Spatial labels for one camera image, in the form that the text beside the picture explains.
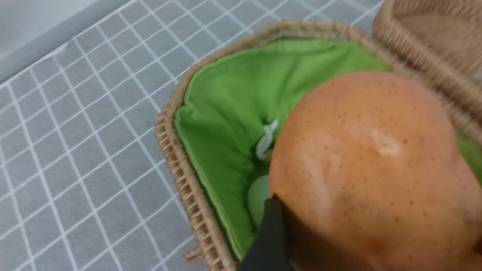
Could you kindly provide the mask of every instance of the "woven rim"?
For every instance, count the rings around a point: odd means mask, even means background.
[[[279,39],[290,38],[324,38],[355,41],[384,61],[393,72],[428,86],[419,75],[413,70],[408,69],[394,55],[390,54],[387,50],[356,29],[344,24],[279,22],[195,64],[183,76],[180,84],[171,95],[169,103],[160,113],[156,123],[156,137],[166,158],[168,167],[173,174],[181,201],[184,204],[191,227],[199,244],[199,247],[193,250],[192,253],[187,254],[185,258],[196,259],[200,258],[201,254],[204,256],[206,265],[210,271],[233,271],[236,268],[237,262],[226,242],[223,231],[203,191],[202,185],[196,176],[196,172],[192,168],[189,158],[177,137],[174,128],[175,112],[183,104],[187,86],[193,75],[202,67],[221,57],[244,49],[259,47]],[[454,101],[446,98],[441,92],[431,91],[445,106],[456,127],[479,145],[482,145],[482,128],[479,124],[473,121],[469,114],[466,114]]]
[[[397,55],[420,69],[434,86],[440,86],[448,97],[456,99],[461,106],[482,120],[482,82],[457,67],[458,62],[433,51],[414,33],[407,29],[395,14],[437,13],[482,22],[482,1],[477,0],[385,0],[380,13],[373,22],[373,35]]]

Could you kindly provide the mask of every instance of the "white wall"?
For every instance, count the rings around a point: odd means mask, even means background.
[[[0,0],[0,82],[128,0]]]

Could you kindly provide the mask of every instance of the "white grid lines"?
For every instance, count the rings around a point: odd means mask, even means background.
[[[92,65],[92,63],[91,63],[90,60],[88,60],[88,63],[89,63],[89,65],[93,68],[93,65]],[[107,88],[107,86],[105,85],[105,83],[104,83],[104,81],[102,80],[102,78],[100,78],[100,76],[99,76],[98,74],[96,74],[96,76],[98,77],[99,81],[101,82],[102,87],[104,88],[104,90],[105,90],[106,92],[108,92],[108,88]],[[131,124],[130,124],[130,122],[128,121],[128,119],[127,119],[127,118],[125,117],[125,115],[122,113],[122,111],[121,111],[121,109],[119,108],[119,105],[117,104],[117,102],[115,101],[115,99],[114,99],[110,94],[108,94],[108,97],[109,97],[109,99],[111,100],[111,102],[114,104],[114,107],[116,108],[116,110],[118,111],[118,113],[121,115],[122,119],[124,120],[125,124],[126,124],[127,127],[129,128],[129,130],[132,132],[132,134],[133,134],[136,138],[139,138],[139,136],[138,136],[137,133],[135,132],[134,128],[131,126]],[[150,162],[152,163],[152,165],[155,166],[156,164],[154,163],[154,160],[151,158],[149,152],[146,150],[146,147],[144,146],[144,144],[143,144],[140,140],[139,140],[139,145],[141,146],[141,149],[143,150],[144,154],[149,158],[149,160],[150,160]],[[102,144],[101,144],[101,149],[102,149],[102,151],[104,152],[104,154],[105,154],[106,156],[108,156],[108,152],[107,152],[105,146],[102,145]],[[120,173],[119,173],[118,170],[117,170],[117,167],[115,166],[115,164],[114,164],[112,161],[109,161],[109,162],[111,163],[111,166],[112,166],[112,168],[113,168],[113,170],[114,170],[114,174],[116,175],[116,177],[117,177],[118,180],[120,181],[120,184],[121,184],[122,188],[124,189],[126,186],[125,186],[125,184],[124,184],[124,182],[123,182],[123,178],[121,177]],[[152,233],[150,232],[150,229],[147,227],[146,221],[142,218],[142,215],[141,215],[141,213],[140,213],[137,205],[135,204],[134,200],[132,199],[132,195],[130,194],[129,190],[126,190],[126,195],[127,195],[127,198],[128,198],[128,200],[129,200],[130,204],[131,204],[132,207],[134,208],[134,211],[135,211],[135,214],[137,215],[137,218],[138,218],[139,221],[141,222],[142,228],[146,231],[146,233],[147,233],[147,235],[148,235],[148,237],[149,237],[149,240],[151,241],[151,243],[152,243],[152,245],[153,245],[153,247],[154,247],[154,249],[155,249],[155,251],[156,251],[156,254],[157,254],[158,258],[159,258],[159,261],[163,262],[162,255],[161,255],[161,253],[159,252],[159,248],[158,248],[156,242],[154,241],[154,237],[152,236]]]
[[[7,88],[10,92],[10,95],[13,95],[12,89],[9,86],[7,86]],[[20,109],[18,108],[18,105],[14,105],[14,106],[17,109],[17,113],[19,113]],[[0,159],[2,161],[5,160],[5,158],[3,156],[3,149],[2,149],[1,146],[0,146]],[[13,184],[12,184],[12,181],[10,180],[10,175],[8,173],[8,170],[5,168],[3,170],[3,173],[5,174],[5,180],[7,181],[8,189],[10,191],[12,191],[13,190]],[[22,216],[20,215],[20,210],[19,210],[19,207],[18,207],[17,198],[15,197],[15,194],[12,194],[11,196],[12,196],[12,201],[13,201],[13,208],[15,210],[15,216],[17,218],[17,221],[18,221],[19,225],[20,225],[20,231],[22,233],[22,239],[24,241],[24,245],[25,245],[26,250],[27,250],[27,255],[29,256],[30,259],[32,259],[32,249],[30,248],[30,243],[29,243],[28,238],[27,238],[27,232],[25,230],[25,226],[24,226],[24,223],[22,221]],[[37,267],[35,265],[35,262],[32,262],[32,269],[33,269],[33,271],[37,271]]]

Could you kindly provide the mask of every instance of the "grid pattern surface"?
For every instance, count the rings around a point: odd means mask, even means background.
[[[153,125],[196,61],[281,19],[369,32],[381,0],[134,0],[0,85],[4,271],[189,271]]]

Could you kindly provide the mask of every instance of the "light green object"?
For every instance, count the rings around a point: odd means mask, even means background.
[[[472,141],[457,133],[457,142],[462,156],[482,184],[482,150]]]
[[[248,190],[248,210],[254,225],[259,228],[265,211],[265,200],[269,198],[269,177],[264,175],[256,179]]]
[[[238,260],[256,233],[248,189],[268,174],[254,154],[263,125],[278,120],[276,138],[309,91],[361,70],[387,68],[353,42],[285,40],[224,57],[192,78],[175,128]]]

